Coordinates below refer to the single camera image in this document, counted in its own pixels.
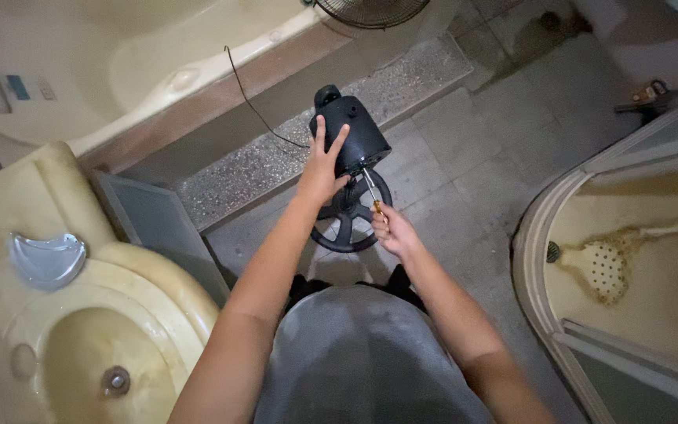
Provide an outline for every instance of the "shower stall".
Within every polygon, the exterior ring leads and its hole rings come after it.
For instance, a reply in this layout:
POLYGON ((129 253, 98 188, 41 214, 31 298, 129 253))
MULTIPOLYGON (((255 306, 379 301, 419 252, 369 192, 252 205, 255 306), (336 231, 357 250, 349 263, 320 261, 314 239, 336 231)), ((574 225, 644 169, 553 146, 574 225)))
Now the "shower stall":
POLYGON ((523 310, 592 422, 678 422, 678 107, 552 183, 513 247, 523 310))

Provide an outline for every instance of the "sink drain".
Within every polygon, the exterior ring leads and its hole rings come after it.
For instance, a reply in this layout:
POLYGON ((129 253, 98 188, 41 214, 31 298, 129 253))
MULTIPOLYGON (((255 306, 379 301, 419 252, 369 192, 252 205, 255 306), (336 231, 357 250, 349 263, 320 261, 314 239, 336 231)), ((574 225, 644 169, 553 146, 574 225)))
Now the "sink drain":
POLYGON ((125 395, 129 391, 129 373, 119 365, 109 368, 101 377, 101 389, 112 398, 125 395))

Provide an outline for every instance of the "person's right hand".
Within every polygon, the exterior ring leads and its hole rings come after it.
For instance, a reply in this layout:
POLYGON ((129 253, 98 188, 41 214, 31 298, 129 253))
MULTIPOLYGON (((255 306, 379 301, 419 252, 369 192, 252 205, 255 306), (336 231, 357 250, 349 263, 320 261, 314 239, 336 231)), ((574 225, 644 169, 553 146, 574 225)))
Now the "person's right hand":
POLYGON ((383 214, 388 218, 389 223, 386 224, 383 220, 383 215, 376 212, 376 208, 371 206, 371 212, 373 212, 371 226, 376 238, 384 249, 403 261, 410 255, 425 249, 415 232, 415 228, 412 227, 412 223, 404 215, 383 203, 380 203, 379 206, 383 214))

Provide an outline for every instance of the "shower door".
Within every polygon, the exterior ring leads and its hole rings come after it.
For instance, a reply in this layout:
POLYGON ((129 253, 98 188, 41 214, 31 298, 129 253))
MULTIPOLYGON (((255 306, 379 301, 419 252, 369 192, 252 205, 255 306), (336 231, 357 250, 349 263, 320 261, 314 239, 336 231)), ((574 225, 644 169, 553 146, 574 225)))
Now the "shower door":
POLYGON ((678 422, 678 361, 568 319, 555 341, 572 350, 617 423, 678 422))

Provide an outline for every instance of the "fan grille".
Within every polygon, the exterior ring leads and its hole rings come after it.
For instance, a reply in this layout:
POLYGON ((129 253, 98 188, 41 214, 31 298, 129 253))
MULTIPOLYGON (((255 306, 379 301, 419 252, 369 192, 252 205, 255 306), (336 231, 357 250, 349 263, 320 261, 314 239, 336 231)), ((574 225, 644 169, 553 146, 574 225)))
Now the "fan grille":
POLYGON ((386 29, 407 22, 430 0, 315 0, 334 19, 365 29, 386 29))

